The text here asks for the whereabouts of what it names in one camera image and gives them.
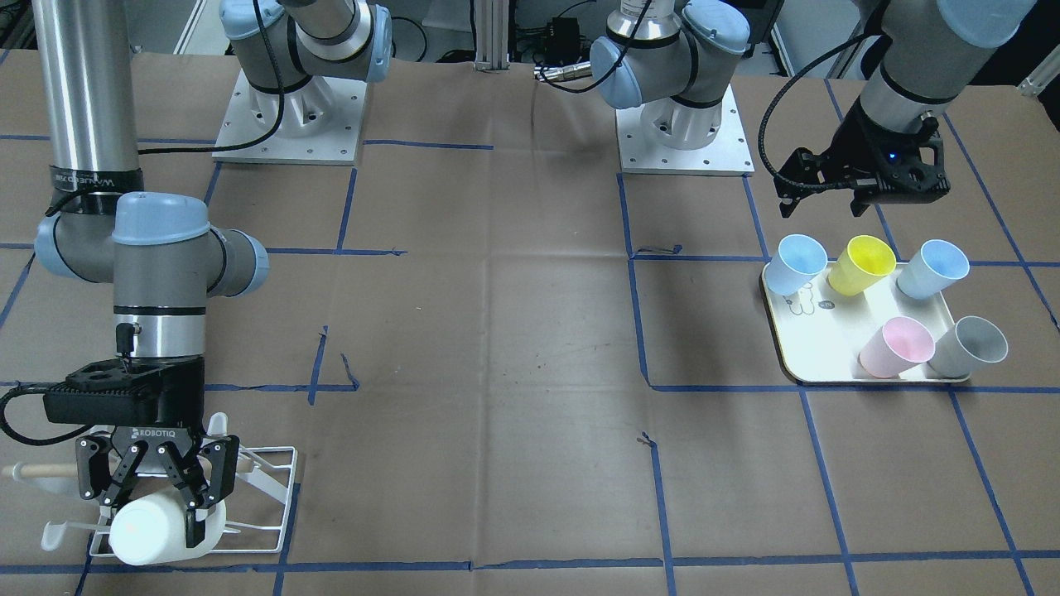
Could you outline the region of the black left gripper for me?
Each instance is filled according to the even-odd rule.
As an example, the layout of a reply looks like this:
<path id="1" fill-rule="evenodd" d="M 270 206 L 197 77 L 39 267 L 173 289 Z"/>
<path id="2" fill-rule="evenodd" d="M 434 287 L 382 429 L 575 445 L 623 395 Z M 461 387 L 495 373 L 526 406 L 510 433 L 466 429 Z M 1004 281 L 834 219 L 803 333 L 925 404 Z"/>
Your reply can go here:
<path id="1" fill-rule="evenodd" d="M 853 192 L 850 210 L 856 218 L 872 204 L 940 199 L 951 185 L 938 128 L 937 118 L 925 113 L 915 121 L 913 132 L 890 132 L 874 124 L 862 106 L 853 105 L 827 150 L 814 154 L 796 148 L 773 174 L 780 214 L 790 218 L 800 200 L 840 189 Z"/>

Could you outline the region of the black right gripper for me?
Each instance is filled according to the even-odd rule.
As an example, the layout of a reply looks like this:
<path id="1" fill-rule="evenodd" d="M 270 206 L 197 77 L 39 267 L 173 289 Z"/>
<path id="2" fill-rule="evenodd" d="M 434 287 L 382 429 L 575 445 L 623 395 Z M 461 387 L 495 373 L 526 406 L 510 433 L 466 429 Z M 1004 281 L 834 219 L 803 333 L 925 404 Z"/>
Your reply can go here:
<path id="1" fill-rule="evenodd" d="M 204 358 L 114 358 L 90 363 L 43 393 L 50 422 L 106 425 L 109 437 L 80 437 L 80 497 L 99 499 L 103 518 L 130 501 L 137 468 L 164 473 L 186 506 L 186 547 L 200 545 L 200 506 L 214 506 L 235 485 L 238 437 L 204 445 Z"/>

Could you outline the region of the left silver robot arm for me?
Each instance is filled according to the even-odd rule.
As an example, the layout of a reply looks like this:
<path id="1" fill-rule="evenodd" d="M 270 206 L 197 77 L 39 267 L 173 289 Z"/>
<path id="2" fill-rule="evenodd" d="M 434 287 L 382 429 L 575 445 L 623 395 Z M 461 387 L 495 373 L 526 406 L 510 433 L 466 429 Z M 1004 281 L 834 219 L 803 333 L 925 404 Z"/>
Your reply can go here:
<path id="1" fill-rule="evenodd" d="M 818 57 L 879 38 L 882 54 L 822 154 L 798 148 L 774 166 L 762 118 L 759 158 L 788 218 L 813 194 L 850 190 L 854 216 L 872 204 L 930 204 L 950 192 L 939 121 L 985 63 L 1017 34 L 1031 1 L 860 1 L 865 29 Z M 662 143 L 675 146 L 672 115 L 716 113 L 750 27 L 722 1 L 624 1 L 590 48 L 594 87 L 617 109 L 662 102 Z"/>

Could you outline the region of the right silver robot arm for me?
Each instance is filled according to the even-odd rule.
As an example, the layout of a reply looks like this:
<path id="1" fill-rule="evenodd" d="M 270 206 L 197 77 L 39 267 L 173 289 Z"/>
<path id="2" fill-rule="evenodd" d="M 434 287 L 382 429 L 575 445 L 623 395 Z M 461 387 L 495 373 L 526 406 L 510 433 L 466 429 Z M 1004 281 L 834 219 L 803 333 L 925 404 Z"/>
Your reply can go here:
<path id="1" fill-rule="evenodd" d="M 48 420 L 80 424 L 80 496 L 110 518 L 130 565 L 219 542 L 238 438 L 202 426 L 205 310 L 267 278 L 255 238 L 222 230 L 200 199 L 148 192 L 137 152 L 120 1 L 36 1 L 54 194 L 34 249 L 58 276 L 113 287 L 116 356 L 35 387 Z"/>

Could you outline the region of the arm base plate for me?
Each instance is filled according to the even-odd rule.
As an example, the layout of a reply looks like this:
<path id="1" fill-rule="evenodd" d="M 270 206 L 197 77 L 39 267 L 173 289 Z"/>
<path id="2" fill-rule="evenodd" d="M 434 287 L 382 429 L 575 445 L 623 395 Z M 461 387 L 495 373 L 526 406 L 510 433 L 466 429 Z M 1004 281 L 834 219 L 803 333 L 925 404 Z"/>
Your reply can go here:
<path id="1" fill-rule="evenodd" d="M 213 151 L 215 160 L 262 165 L 354 166 L 359 158 L 368 84 L 351 78 L 310 78 L 284 95 L 280 127 L 253 147 Z M 279 98 L 258 91 L 243 72 L 224 113 L 217 146 L 252 141 L 275 124 Z"/>
<path id="2" fill-rule="evenodd" d="M 617 110 L 621 171 L 635 174 L 741 176 L 754 172 L 749 139 L 732 88 L 720 104 L 692 108 L 674 99 Z"/>

